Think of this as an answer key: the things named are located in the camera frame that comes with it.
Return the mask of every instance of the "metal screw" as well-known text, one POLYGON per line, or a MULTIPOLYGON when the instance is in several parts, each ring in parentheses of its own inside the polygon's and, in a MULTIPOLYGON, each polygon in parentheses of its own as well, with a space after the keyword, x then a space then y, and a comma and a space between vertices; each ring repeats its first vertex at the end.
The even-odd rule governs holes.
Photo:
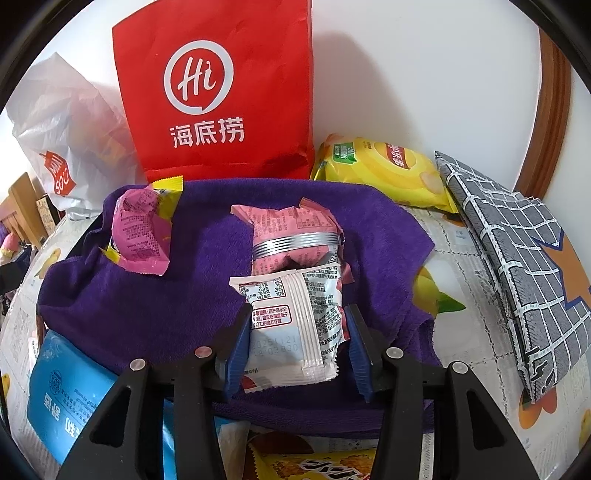
POLYGON ((452 368, 457 374, 463 375, 468 373, 468 366, 464 362, 454 362, 452 368))
POLYGON ((195 356, 198 358, 207 358, 211 354, 212 349, 210 349, 208 346, 200 346, 199 348, 195 349, 195 356))
POLYGON ((129 364, 129 368, 132 369, 134 372, 137 372, 138 370, 142 370, 143 367, 146 366, 146 360, 144 360, 143 358, 136 358, 135 360, 133 360, 130 364, 129 364))
POLYGON ((404 352, 397 346, 391 346, 388 348, 388 350, 386 350, 386 355, 388 355, 390 358, 398 359, 404 356, 404 352))

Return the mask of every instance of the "silver band on package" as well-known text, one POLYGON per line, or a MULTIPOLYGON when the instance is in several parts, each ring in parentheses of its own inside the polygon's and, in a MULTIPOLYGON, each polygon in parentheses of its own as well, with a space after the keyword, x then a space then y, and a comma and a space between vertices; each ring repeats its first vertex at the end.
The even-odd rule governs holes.
POLYGON ((297 248, 320 247, 322 245, 338 246, 342 243, 341 236, 334 232, 310 232, 284 236, 255 245, 252 249, 252 259, 258 260, 259 258, 280 254, 297 248))

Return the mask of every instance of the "orange star pattern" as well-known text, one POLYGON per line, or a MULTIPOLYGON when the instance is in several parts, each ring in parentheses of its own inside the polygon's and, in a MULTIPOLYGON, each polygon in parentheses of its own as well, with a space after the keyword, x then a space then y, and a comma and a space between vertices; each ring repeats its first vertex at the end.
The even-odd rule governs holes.
POLYGON ((545 244, 539 240, 536 240, 536 243, 540 245, 552 263, 560 270, 560 279, 564 291, 564 308, 568 310, 580 301, 585 302, 587 307, 591 308, 589 278, 564 231, 560 232, 558 247, 545 244))

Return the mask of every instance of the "gray plaid pouch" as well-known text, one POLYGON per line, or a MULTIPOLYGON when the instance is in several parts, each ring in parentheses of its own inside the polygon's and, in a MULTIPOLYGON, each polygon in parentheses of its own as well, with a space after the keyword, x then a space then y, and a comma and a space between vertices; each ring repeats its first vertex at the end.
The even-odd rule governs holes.
POLYGON ((589 346, 589 280, 542 201, 510 192, 442 153, 436 152, 436 161, 490 261, 517 369, 537 401, 589 346))

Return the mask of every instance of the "blue snack package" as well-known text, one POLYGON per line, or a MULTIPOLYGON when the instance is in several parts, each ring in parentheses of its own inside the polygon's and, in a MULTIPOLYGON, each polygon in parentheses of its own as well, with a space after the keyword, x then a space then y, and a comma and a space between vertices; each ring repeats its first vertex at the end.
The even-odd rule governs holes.
MULTIPOLYGON (((62 464, 78 435, 117 376, 49 330, 31 372, 27 418, 33 430, 62 464)), ((216 432, 229 480, 242 478, 247 421, 215 417, 216 432)), ((164 402, 163 464, 165 480, 176 480, 173 404, 164 402)))

